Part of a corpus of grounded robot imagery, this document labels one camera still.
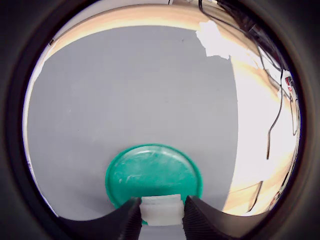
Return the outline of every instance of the green dish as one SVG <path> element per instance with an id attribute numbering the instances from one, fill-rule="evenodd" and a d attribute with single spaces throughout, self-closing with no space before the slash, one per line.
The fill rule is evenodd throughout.
<path id="1" fill-rule="evenodd" d="M 183 152 L 163 144 L 143 144 L 118 154 L 105 175 L 105 188 L 119 208 L 131 197 L 180 194 L 202 196 L 199 169 Z"/>

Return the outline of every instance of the gray surface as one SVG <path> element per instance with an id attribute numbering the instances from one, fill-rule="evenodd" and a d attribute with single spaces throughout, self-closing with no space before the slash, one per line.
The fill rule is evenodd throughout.
<path id="1" fill-rule="evenodd" d="M 56 213 L 89 220 L 114 210 L 110 161 L 144 143 L 171 145 L 203 176 L 203 200 L 222 210 L 236 161 L 238 109 L 230 60 L 206 57 L 194 31 L 118 28 L 82 38 L 45 63 L 30 99 L 28 143 Z M 179 239 L 182 226 L 142 228 Z"/>

